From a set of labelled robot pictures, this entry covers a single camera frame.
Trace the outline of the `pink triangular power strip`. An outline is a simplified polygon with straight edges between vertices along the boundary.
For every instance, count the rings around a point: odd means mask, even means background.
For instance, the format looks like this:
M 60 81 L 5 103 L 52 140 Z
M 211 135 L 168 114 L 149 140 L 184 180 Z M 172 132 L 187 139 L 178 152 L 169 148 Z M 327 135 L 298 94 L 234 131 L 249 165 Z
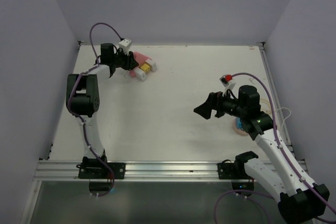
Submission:
M 141 67 L 143 64 L 145 64 L 146 60 L 148 60 L 148 59 L 151 60 L 152 59 L 152 58 L 150 58 L 150 57 L 148 57 L 148 56 L 146 56 L 142 53 L 136 52 L 136 51 L 133 53 L 133 55 L 134 55 L 134 59 L 139 64 L 138 67 Z M 136 77 L 134 71 L 135 71 L 134 69 L 129 71 L 129 75 L 131 77 Z

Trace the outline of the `blue plug adapter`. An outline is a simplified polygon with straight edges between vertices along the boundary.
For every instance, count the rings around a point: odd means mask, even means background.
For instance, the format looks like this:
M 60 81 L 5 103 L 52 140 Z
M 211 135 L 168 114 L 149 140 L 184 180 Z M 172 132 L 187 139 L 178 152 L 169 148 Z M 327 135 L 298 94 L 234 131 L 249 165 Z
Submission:
M 236 128 L 239 130 L 243 129 L 240 118 L 236 118 Z

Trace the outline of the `white charger plug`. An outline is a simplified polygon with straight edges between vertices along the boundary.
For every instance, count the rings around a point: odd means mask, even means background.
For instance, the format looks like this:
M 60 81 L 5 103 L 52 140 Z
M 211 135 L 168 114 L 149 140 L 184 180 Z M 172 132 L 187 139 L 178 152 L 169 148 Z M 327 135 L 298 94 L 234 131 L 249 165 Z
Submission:
M 152 71 L 152 72 L 156 72 L 157 71 L 157 65 L 156 65 L 156 62 L 155 61 L 153 61 L 153 60 L 151 60 L 151 59 L 148 59 L 147 61 L 146 61 L 146 63 L 150 66 L 150 70 Z
M 136 76 L 139 80 L 141 80 L 141 81 L 145 81 L 145 80 L 147 79 L 146 72 L 143 71 L 143 70 L 140 69 L 140 68 L 136 68 L 135 71 L 134 71 L 134 73 L 135 73 L 135 76 Z

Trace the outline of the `yellow plug adapter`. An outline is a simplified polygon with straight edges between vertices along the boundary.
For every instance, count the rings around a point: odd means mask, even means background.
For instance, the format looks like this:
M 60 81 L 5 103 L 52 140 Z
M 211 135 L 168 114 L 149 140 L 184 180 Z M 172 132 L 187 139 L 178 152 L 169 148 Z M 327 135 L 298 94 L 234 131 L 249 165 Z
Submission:
M 151 70 L 151 66 L 147 63 L 142 64 L 139 68 L 145 73 Z

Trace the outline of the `pink round socket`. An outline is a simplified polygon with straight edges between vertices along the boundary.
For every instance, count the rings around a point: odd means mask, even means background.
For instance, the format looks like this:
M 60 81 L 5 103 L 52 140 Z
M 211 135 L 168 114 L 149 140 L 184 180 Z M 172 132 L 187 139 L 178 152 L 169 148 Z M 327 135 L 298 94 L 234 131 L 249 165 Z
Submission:
M 241 135 L 241 136 L 247 136 L 248 135 L 248 133 L 246 133 L 243 129 L 239 130 L 239 129 L 236 128 L 236 118 L 232 122 L 232 128 L 235 131 L 235 133 L 237 133 L 238 135 Z

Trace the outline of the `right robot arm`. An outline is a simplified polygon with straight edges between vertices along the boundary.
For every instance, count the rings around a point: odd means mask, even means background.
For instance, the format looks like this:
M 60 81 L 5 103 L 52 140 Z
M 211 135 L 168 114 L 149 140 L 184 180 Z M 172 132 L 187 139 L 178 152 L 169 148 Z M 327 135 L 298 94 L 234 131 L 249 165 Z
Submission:
M 329 190 L 324 184 L 316 184 L 280 139 L 273 119 L 261 110 L 255 87 L 241 86 L 237 97 L 232 97 L 230 91 L 212 92 L 194 109 L 194 113 L 207 120 L 212 111 L 216 118 L 225 114 L 239 118 L 243 130 L 269 158 L 273 170 L 252 151 L 239 154 L 235 157 L 234 172 L 240 178 L 256 179 L 276 201 L 286 223 L 303 223 L 324 214 Z

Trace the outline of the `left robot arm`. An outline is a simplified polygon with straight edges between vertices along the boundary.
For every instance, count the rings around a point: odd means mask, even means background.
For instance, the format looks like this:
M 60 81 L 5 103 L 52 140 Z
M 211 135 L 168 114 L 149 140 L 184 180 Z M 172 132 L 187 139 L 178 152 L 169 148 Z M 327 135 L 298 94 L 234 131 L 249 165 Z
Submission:
M 90 167 L 97 178 L 104 178 L 109 172 L 97 123 L 99 84 L 111 78 L 118 68 L 129 71 L 139 65 L 130 50 L 131 45 L 129 39 L 121 40 L 117 47 L 112 43 L 103 43 L 100 45 L 100 56 L 90 69 L 67 77 L 66 108 L 79 123 L 85 145 L 84 157 L 100 159 Z

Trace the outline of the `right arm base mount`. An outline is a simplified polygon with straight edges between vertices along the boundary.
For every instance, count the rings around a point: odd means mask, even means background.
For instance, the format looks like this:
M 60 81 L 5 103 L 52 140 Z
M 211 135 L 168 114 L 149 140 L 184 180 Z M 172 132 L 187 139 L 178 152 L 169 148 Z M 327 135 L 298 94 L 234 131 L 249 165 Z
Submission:
M 217 163 L 217 173 L 219 179 L 250 179 L 245 172 L 244 165 L 250 159 L 258 158 L 259 156 L 252 151 L 239 154 L 234 161 L 228 159 Z

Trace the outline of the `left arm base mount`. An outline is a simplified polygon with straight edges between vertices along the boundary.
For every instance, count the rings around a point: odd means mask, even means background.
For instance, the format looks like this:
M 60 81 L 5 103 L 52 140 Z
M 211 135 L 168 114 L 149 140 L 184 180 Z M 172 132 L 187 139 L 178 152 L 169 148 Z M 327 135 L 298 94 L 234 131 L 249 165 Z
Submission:
M 76 167 L 79 169 L 78 178 L 80 179 L 124 179 L 126 163 L 108 162 L 106 157 L 102 159 L 106 165 L 103 165 L 96 158 L 84 157 Z

